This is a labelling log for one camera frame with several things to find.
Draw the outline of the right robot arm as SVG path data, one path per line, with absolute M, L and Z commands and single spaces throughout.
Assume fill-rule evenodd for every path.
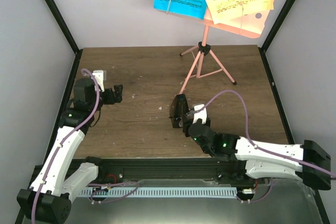
M 273 144 L 253 141 L 229 134 L 216 133 L 210 120 L 183 118 L 178 123 L 203 153 L 224 162 L 238 162 L 233 177 L 238 183 L 260 178 L 286 178 L 303 182 L 317 190 L 331 189 L 331 157 L 316 142 Z

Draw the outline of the black metronome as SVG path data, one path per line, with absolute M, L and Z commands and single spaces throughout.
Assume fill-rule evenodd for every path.
M 189 111 L 188 102 L 185 94 L 178 94 L 170 105 L 170 120 L 172 128 L 183 127 L 183 117 Z

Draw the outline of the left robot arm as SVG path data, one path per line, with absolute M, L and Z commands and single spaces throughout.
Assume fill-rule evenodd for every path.
M 107 168 L 102 159 L 87 157 L 72 175 L 67 176 L 73 156 L 94 126 L 95 112 L 103 105 L 122 101 L 123 85 L 104 88 L 103 80 L 81 78 L 75 81 L 73 97 L 62 113 L 54 145 L 35 180 L 21 189 L 17 202 L 25 217 L 46 223 L 64 223 L 71 205 L 91 182 L 102 184 Z

